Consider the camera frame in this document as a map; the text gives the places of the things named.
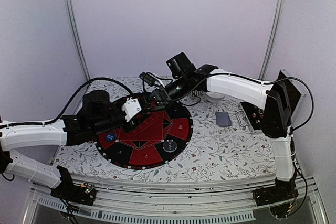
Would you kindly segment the blue small blind button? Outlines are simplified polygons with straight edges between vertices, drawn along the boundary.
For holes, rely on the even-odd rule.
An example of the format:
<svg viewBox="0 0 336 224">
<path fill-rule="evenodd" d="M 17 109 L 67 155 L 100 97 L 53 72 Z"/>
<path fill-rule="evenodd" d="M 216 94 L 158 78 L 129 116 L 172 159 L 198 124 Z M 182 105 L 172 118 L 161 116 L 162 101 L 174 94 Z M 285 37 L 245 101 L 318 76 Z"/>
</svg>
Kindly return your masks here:
<svg viewBox="0 0 336 224">
<path fill-rule="evenodd" d="M 114 142 L 116 139 L 116 135 L 114 133 L 109 133 L 105 136 L 107 142 Z"/>
</svg>

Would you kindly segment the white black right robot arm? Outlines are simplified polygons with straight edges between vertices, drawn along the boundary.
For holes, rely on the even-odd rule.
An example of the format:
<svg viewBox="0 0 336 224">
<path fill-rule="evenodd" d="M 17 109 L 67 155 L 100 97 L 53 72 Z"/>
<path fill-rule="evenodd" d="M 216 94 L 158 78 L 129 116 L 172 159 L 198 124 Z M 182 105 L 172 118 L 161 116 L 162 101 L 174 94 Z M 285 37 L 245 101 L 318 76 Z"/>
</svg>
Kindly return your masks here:
<svg viewBox="0 0 336 224">
<path fill-rule="evenodd" d="M 248 102 L 264 112 L 261 130 L 272 144 L 276 164 L 275 185 L 256 189 L 253 196 L 257 201 L 282 201 L 298 196 L 295 180 L 300 173 L 294 163 L 295 144 L 291 126 L 291 109 L 285 80 L 260 81 L 220 70 L 204 64 L 196 68 L 185 53 L 168 61 L 173 82 L 159 85 L 150 97 L 157 103 L 168 104 L 178 101 L 193 91 L 229 95 Z"/>
</svg>

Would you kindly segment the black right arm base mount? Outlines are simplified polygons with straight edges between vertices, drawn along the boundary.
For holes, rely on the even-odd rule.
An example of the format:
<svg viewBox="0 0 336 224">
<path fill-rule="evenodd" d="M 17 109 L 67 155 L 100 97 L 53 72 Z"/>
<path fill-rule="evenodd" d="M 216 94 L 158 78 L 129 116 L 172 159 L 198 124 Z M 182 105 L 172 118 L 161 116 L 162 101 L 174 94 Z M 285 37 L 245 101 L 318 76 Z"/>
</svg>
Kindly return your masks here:
<svg viewBox="0 0 336 224">
<path fill-rule="evenodd" d="M 253 199 L 257 206 L 272 205 L 269 207 L 271 215 L 278 219 L 287 219 L 294 215 L 305 203 L 308 195 L 308 182 L 306 179 L 304 182 L 304 196 L 299 203 L 299 192 L 294 184 L 292 190 L 287 190 L 285 187 L 278 188 L 276 185 L 271 187 L 258 187 L 253 191 Z"/>
</svg>

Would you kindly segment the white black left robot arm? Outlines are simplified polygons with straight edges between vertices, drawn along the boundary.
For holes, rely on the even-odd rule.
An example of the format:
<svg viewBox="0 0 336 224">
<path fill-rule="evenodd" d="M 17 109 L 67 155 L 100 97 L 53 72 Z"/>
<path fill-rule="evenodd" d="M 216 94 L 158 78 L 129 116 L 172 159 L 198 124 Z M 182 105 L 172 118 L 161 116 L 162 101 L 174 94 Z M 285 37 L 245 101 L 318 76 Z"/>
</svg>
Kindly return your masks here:
<svg viewBox="0 0 336 224">
<path fill-rule="evenodd" d="M 93 184 L 76 186 L 66 168 L 42 164 L 23 156 L 16 149 L 80 145 L 117 127 L 133 130 L 143 121 L 140 114 L 149 106 L 146 93 L 130 93 L 111 102 L 108 92 L 94 90 L 82 97 L 82 107 L 77 114 L 60 114 L 53 120 L 41 122 L 4 121 L 1 124 L 1 173 L 11 173 L 43 184 L 52 190 L 54 197 L 90 204 L 95 198 Z"/>
</svg>

